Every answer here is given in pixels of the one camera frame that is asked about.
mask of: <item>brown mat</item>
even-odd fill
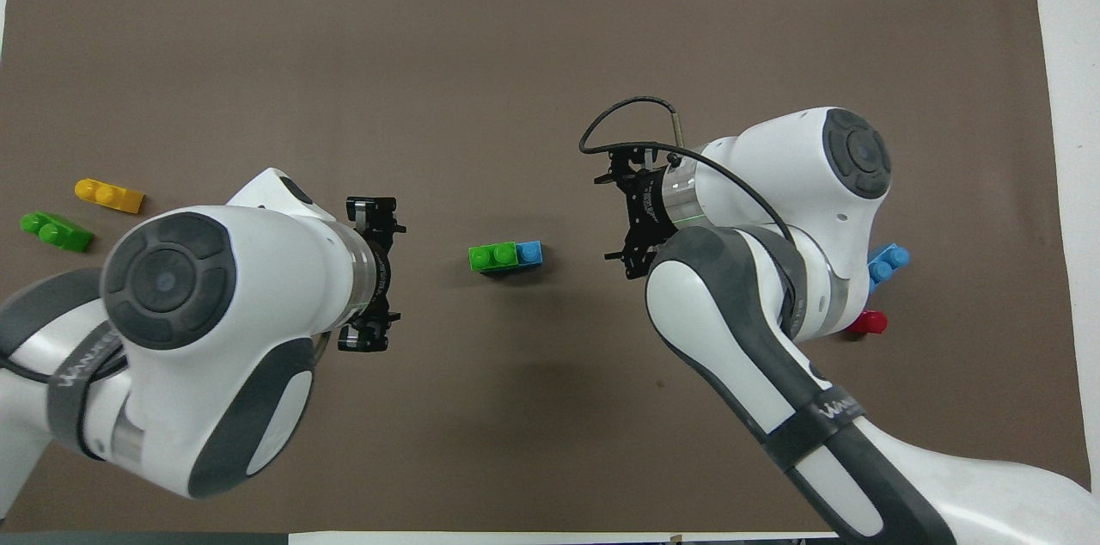
[[[1035,0],[8,0],[6,32],[4,297],[139,220],[82,177],[148,217],[278,166],[334,214],[395,195],[409,227],[391,350],[327,353],[272,468],[193,502],[52,446],[7,530],[823,528],[602,260],[625,210],[576,139],[636,94],[691,144],[821,105],[875,123],[872,243],[914,262],[872,299],[886,336],[811,356],[904,440],[1088,484]],[[601,134],[670,132],[637,107]],[[90,254],[21,233],[35,209]],[[510,239],[544,268],[471,273],[466,247]]]

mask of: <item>blue lego brick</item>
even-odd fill
[[[909,265],[909,250],[904,247],[890,243],[875,249],[867,260],[867,272],[871,279],[868,294],[873,294],[880,283],[889,281],[894,272]]]
[[[516,257],[519,265],[516,268],[530,268],[542,264],[542,242],[531,240],[530,242],[518,242],[516,244]]]

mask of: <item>toy block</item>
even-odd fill
[[[875,249],[867,261],[867,272],[871,277],[868,295],[873,294],[880,283],[889,281],[895,271],[909,265],[909,251],[898,244]]]
[[[857,335],[881,335],[888,325],[887,314],[881,310],[865,310],[845,329]]]
[[[470,270],[474,272],[498,272],[518,270],[542,263],[542,244],[531,242],[499,242],[470,248]]]
[[[19,227],[28,233],[38,236],[43,242],[66,251],[82,252],[88,248],[91,232],[65,217],[32,212],[19,220]]]
[[[145,198],[144,193],[88,177],[77,182],[73,192],[76,193],[77,197],[88,203],[130,214],[138,214],[138,210],[141,209],[141,201]]]

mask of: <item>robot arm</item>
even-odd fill
[[[683,159],[636,171],[616,167],[613,153],[603,179],[627,194],[631,233],[608,257],[622,258],[628,276],[648,273],[646,305],[661,338],[845,542],[1069,545],[1100,536],[1100,505],[1072,481],[887,435],[792,340],[846,327],[866,301],[867,242],[890,185],[889,155],[868,122],[811,109],[701,153],[773,204],[790,240],[708,166]]]
[[[353,229],[267,170],[227,206],[138,225],[102,273],[13,296],[0,310],[35,319],[0,314],[0,516],[50,439],[189,498],[263,469],[301,418],[310,337],[386,348],[399,317],[386,302],[387,252],[404,231],[395,209],[393,198],[350,197]],[[123,352],[127,367],[103,375]]]

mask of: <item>black bracket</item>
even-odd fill
[[[348,220],[355,224],[355,231],[366,240],[377,266],[378,286],[371,303],[340,329],[337,346],[341,351],[385,351],[389,347],[386,333],[400,313],[391,313],[386,292],[392,271],[389,249],[394,233],[407,229],[397,224],[397,199],[394,197],[348,197]]]
[[[657,150],[630,148],[612,150],[607,173],[595,178],[594,184],[612,182],[626,195],[627,218],[630,227],[624,239],[623,250],[604,255],[617,259],[626,268],[627,279],[639,279],[649,273],[657,257],[654,247],[663,244],[676,232],[675,225],[664,211],[661,182],[666,167],[652,168]]]

